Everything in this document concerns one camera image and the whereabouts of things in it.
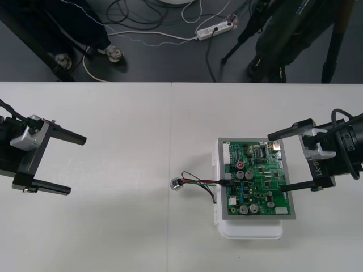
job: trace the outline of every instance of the green wire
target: green wire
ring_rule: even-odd
[[[210,187],[216,187],[216,185],[212,184],[205,184],[205,183],[195,183],[195,182],[188,182],[187,184],[196,184],[196,185],[204,185],[204,186],[210,186]]]

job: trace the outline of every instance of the green circuit board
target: green circuit board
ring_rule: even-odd
[[[281,149],[272,142],[223,142],[229,149],[230,164],[225,165],[229,215],[290,215]]]

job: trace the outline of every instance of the white connector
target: white connector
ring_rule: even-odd
[[[228,143],[223,144],[223,162],[225,165],[231,164],[231,154],[230,154],[229,146],[230,145]]]
[[[224,21],[222,23],[215,24],[215,25],[213,25],[211,27],[198,30],[197,31],[198,39],[200,41],[203,41],[205,39],[210,38],[212,36],[212,33],[213,33],[215,28],[218,28],[218,30],[216,30],[214,32],[213,37],[233,29],[233,23],[229,23],[227,21]]]

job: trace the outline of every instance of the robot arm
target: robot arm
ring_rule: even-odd
[[[337,121],[337,113],[347,116],[349,121]],[[316,126],[312,119],[307,119],[271,133],[268,138],[276,141],[295,135],[300,138],[313,180],[281,186],[283,192],[305,188],[315,192],[334,187],[334,176],[347,173],[359,179],[359,172],[363,171],[363,114],[352,116],[335,109],[330,123]]]
[[[13,177],[12,187],[24,193],[44,191],[68,195],[70,187],[34,179],[51,137],[84,145],[86,138],[38,116],[25,118],[0,100],[12,117],[0,116],[0,175]]]

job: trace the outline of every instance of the white table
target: white table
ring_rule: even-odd
[[[361,113],[360,86],[0,83],[0,98],[88,138],[51,140],[38,170],[71,186],[67,197],[24,195],[0,177],[2,271],[361,271],[362,181],[294,192],[297,220],[276,241],[226,240],[208,194],[168,187],[182,170],[212,178],[218,137]],[[309,180],[297,137],[285,148],[291,181]]]

